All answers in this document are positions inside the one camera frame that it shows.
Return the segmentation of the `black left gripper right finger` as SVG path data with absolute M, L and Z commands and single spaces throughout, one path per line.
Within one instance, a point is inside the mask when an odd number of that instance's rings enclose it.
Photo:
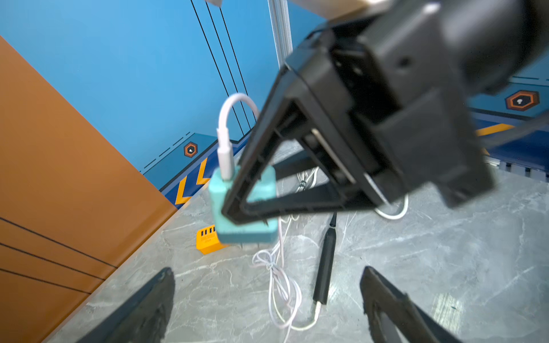
M 460 341 L 371 266 L 363 271 L 360 291 L 374 342 Z

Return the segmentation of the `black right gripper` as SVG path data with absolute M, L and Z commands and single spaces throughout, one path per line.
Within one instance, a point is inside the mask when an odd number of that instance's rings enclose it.
M 288 91 L 330 175 L 331 203 L 373 208 L 434 184 L 457 207 L 493 178 L 445 34 L 453 1 L 401 1 L 313 31 L 287 58 Z

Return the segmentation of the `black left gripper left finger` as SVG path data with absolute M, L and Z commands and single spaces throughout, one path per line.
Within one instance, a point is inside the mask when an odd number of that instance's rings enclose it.
M 161 342 L 174 306 L 171 268 L 160 270 L 80 342 Z

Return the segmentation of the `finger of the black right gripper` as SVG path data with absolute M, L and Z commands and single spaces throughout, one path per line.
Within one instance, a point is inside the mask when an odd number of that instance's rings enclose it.
M 310 96 L 304 82 L 287 67 L 282 68 L 239 163 L 242 159 L 262 158 L 270 164 L 282 143 L 305 142 L 313 130 L 313 121 L 296 103 L 301 96 Z M 224 199 L 222 213 L 231 220 L 231 190 Z
M 372 210 L 386 203 L 386 196 L 367 174 L 351 182 L 336 163 L 323 164 L 313 158 L 288 158 L 271 165 L 262 158 L 242 159 L 231 188 L 231 221 L 235 224 L 266 221 L 290 214 L 317 214 L 350 210 Z M 303 170 L 319 167 L 328 183 L 281 197 L 252 196 L 267 175 L 278 181 Z

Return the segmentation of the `black electric toothbrush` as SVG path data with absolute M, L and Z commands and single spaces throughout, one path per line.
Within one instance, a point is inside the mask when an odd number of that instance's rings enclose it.
M 337 214 L 334 213 L 325 232 L 323 246 L 320 254 L 313 300 L 316 303 L 326 305 L 328 301 L 335 246 L 337 243 Z

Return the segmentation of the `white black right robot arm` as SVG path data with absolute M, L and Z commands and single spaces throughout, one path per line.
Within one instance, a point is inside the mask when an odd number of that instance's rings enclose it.
M 426 183 L 448 207 L 485 194 L 467 101 L 547 48 L 547 1 L 391 1 L 321 24 L 281 68 L 222 213 L 372 210 Z

